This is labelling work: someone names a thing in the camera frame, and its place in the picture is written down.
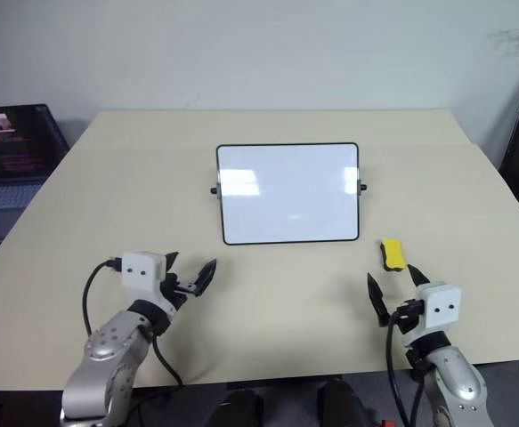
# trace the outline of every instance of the table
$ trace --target table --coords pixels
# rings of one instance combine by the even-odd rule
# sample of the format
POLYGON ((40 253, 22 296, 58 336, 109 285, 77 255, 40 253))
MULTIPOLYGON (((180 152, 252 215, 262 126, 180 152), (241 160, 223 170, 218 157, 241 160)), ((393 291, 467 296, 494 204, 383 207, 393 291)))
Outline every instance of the table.
MULTIPOLYGON (((519 205, 448 111, 101 113, 0 246, 0 390, 64 387, 85 343, 85 280, 128 250, 180 251, 182 279, 218 260, 160 339, 186 383, 385 369, 366 273, 391 309, 415 290, 406 270, 381 269, 380 238, 461 286, 450 339, 471 362, 519 359, 519 205), (321 141, 360 145, 361 237, 225 245, 209 194, 215 146, 321 141)), ((100 273, 92 324, 126 306, 119 275, 100 273)), ((135 385, 173 382, 150 353, 135 385)))

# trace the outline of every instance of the yellow sponge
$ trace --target yellow sponge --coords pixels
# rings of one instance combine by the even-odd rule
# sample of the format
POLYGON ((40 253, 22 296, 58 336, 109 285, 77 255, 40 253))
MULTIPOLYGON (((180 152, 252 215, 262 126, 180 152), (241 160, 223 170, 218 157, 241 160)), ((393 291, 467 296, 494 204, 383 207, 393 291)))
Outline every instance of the yellow sponge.
POLYGON ((402 271, 406 263, 401 253, 401 242, 395 238, 383 238, 380 245, 384 256, 384 269, 387 271, 402 271))

